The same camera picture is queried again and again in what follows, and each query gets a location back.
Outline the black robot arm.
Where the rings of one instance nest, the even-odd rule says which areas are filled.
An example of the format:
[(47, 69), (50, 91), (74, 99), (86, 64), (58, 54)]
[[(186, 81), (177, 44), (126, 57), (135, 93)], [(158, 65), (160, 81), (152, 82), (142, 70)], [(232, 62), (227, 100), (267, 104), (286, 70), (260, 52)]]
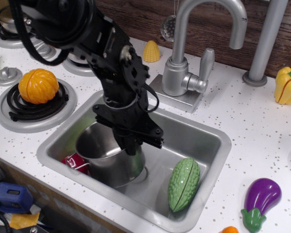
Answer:
[(100, 80), (103, 104), (93, 111), (127, 154), (147, 143), (160, 148), (163, 130), (149, 117), (143, 64), (126, 33), (93, 0), (11, 0), (19, 37), (37, 61), (56, 66), (69, 54), (85, 60)]

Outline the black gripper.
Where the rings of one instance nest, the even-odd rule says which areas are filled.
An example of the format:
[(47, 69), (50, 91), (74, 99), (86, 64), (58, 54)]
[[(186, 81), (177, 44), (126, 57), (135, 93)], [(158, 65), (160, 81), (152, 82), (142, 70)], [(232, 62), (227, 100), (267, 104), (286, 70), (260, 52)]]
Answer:
[(114, 108), (105, 104), (95, 104), (92, 108), (96, 120), (112, 129), (114, 138), (128, 155), (135, 155), (144, 142), (161, 148), (163, 129), (159, 127), (134, 100), (123, 108)]

